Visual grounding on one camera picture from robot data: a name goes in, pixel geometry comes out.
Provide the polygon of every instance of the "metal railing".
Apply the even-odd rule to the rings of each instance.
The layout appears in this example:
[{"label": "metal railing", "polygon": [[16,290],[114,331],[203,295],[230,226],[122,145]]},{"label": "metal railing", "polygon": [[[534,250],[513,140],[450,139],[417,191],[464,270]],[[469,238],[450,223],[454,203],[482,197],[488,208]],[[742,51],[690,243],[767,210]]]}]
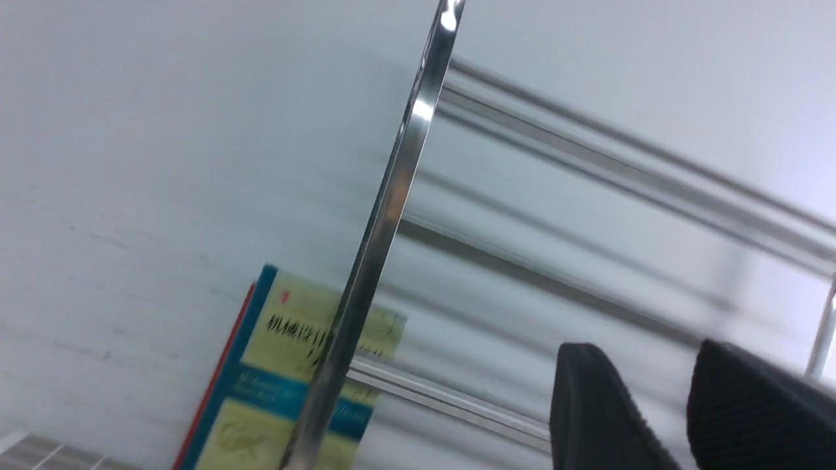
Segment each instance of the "metal railing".
[{"label": "metal railing", "polygon": [[[626,196],[664,209],[820,278],[830,279],[836,272],[836,227],[832,223],[486,70],[451,59],[464,3],[465,0],[441,0],[436,10],[384,179],[325,345],[323,360],[311,382],[305,405],[285,450],[281,470],[314,468],[319,445],[346,378],[549,452],[548,427],[545,423],[488,399],[464,393],[454,386],[444,386],[414,371],[355,355],[360,331],[396,234],[596,310],[679,345],[696,348],[704,339],[682,325],[671,323],[663,314],[620,299],[571,274],[538,266],[490,243],[455,233],[432,222],[404,217],[406,197],[436,111],[450,122]],[[448,66],[453,75],[452,80],[446,80]],[[598,148],[540,120],[535,113],[526,115],[508,102],[548,113],[603,136],[619,146],[641,152],[662,166],[687,174],[688,181]],[[422,177],[444,184],[443,178],[439,176],[426,174]],[[700,185],[692,184],[694,180],[699,181]],[[719,188],[720,192],[731,196],[719,197],[716,192],[703,189],[704,186]],[[548,224],[514,212],[501,202],[467,192],[463,188],[453,190],[520,222],[547,231],[556,230]],[[816,233],[816,237],[811,237],[809,233]],[[576,239],[573,243],[587,249],[602,250],[584,240]],[[618,253],[609,255],[620,257],[622,263],[631,263]],[[657,273],[652,275],[662,282],[672,282]],[[815,381],[821,376],[833,341],[833,330],[836,328],[834,293],[836,284],[828,297],[810,356],[806,371],[806,377],[810,380]],[[724,302],[709,294],[698,294],[715,304]]]}]

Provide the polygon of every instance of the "yellow book cover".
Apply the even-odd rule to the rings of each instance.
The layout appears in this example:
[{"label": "yellow book cover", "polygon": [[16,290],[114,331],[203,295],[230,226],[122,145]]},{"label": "yellow book cover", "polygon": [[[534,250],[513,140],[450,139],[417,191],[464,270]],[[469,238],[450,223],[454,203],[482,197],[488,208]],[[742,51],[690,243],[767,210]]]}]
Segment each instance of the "yellow book cover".
[{"label": "yellow book cover", "polygon": [[[276,470],[341,293],[265,266],[180,470]],[[405,318],[372,308],[359,347],[392,358]],[[346,383],[317,470],[349,470],[377,392]]]}]

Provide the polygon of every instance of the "metal bar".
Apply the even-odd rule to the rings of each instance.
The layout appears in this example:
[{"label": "metal bar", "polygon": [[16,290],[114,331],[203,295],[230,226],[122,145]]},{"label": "metal bar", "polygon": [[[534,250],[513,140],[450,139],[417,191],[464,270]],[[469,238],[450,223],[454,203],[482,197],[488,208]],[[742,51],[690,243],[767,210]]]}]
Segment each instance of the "metal bar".
[{"label": "metal bar", "polygon": [[836,332],[836,278],[830,285],[828,299],[824,303],[824,312],[818,325],[816,340],[813,342],[813,351],[807,363],[807,370],[804,371],[806,377],[814,381],[821,380],[824,366],[827,365],[830,356],[830,348],[833,346],[834,332]]},{"label": "metal bar", "polygon": [[632,305],[580,279],[534,266],[503,252],[498,247],[465,238],[442,227],[432,227],[427,221],[404,217],[398,233],[430,248],[542,289],[675,343],[699,348],[704,339],[702,335],[691,332],[682,325],[671,323],[662,314]]},{"label": "metal bar", "polygon": [[425,169],[423,171],[418,171],[415,175],[415,178],[420,179],[422,181],[427,181],[431,185],[439,187],[446,192],[450,192],[451,194],[454,194],[456,196],[463,197],[468,201],[471,201],[479,206],[485,207],[486,209],[489,209],[494,212],[498,212],[503,216],[510,217],[514,219],[516,222],[528,225],[529,227],[532,227],[540,232],[546,233],[552,237],[560,238],[561,240],[564,240],[567,243],[571,243],[575,247],[586,250],[587,252],[592,253],[596,256],[608,259],[609,261],[620,264],[621,266],[624,266],[626,268],[633,269],[634,271],[642,273],[643,275],[652,278],[655,281],[658,281],[662,284],[670,286],[675,290],[692,295],[702,300],[703,302],[706,302],[715,309],[726,312],[737,310],[737,306],[734,305],[728,299],[724,299],[720,296],[717,296],[716,294],[689,285],[688,283],[680,279],[674,278],[668,273],[663,273],[656,268],[642,263],[641,261],[633,259],[622,253],[619,253],[611,248],[607,248],[604,245],[589,241],[586,238],[581,237],[580,235],[577,235],[573,232],[570,232],[569,230],[558,227],[541,218],[528,215],[514,207],[507,205],[502,201],[499,201],[496,198],[466,188],[441,175],[437,175],[436,173],[427,171]]},{"label": "metal bar", "polygon": [[485,69],[481,69],[460,59],[453,59],[450,63],[450,70],[463,74],[478,82],[487,84],[494,89],[505,92],[519,100],[529,103],[530,105],[535,105],[542,110],[550,111],[566,120],[581,124],[601,135],[605,135],[636,150],[643,151],[650,156],[670,163],[671,165],[677,166],[683,170],[687,170],[692,174],[703,176],[711,182],[723,186],[729,191],[748,197],[753,201],[760,202],[761,204],[770,207],[771,209],[821,228],[831,235],[836,235],[836,226],[834,226],[831,222],[825,221],[822,218],[816,217],[813,214],[805,212],[797,207],[793,207],[787,202],[778,200],[776,197],[760,192],[750,186],[740,183],[739,181],[732,180],[728,176],[723,176],[721,173],[663,149],[656,144],[649,143],[622,130],[615,129],[613,126],[606,125],[581,111],[571,108],[570,106],[550,100],[530,89],[523,88],[522,86],[514,84],[506,79],[497,77],[495,74],[492,74]]},{"label": "metal bar", "polygon": [[680,217],[770,253],[820,277],[836,271],[836,250],[740,207],[655,172],[633,166],[506,106],[446,84],[438,114],[479,133],[613,187]]},{"label": "metal bar", "polygon": [[[446,319],[457,321],[460,324],[466,325],[468,328],[482,330],[489,335],[494,335],[513,345],[519,346],[520,348],[530,350],[534,354],[544,355],[551,359],[558,356],[558,348],[560,344],[567,340],[558,332],[552,331],[551,329],[541,328],[538,330],[536,335],[531,335],[531,331],[526,331],[524,328],[516,327],[513,322],[503,325],[494,324],[485,320],[479,314],[468,314],[460,310],[451,309],[439,304],[435,300],[414,294],[402,287],[387,284],[385,281],[380,283],[378,292],[386,293],[397,299],[404,300],[420,307],[421,309],[441,314]],[[631,372],[636,371],[636,367],[645,366],[638,363],[632,363],[630,364],[629,369],[621,371],[628,386],[630,387],[630,390],[636,395],[646,396],[652,401],[667,407],[674,413],[684,416],[687,397],[666,395],[653,387],[647,386],[644,381],[631,381],[630,379],[633,375]],[[517,414],[524,414],[523,411],[514,410],[511,406],[503,405],[503,407],[508,408],[511,411],[515,411]]]},{"label": "metal bar", "polygon": [[450,63],[465,0],[441,0],[348,283],[280,470],[312,470],[357,349]]},{"label": "metal bar", "polygon": [[543,452],[551,452],[548,425],[454,386],[442,385],[390,362],[358,353],[348,378]]}]

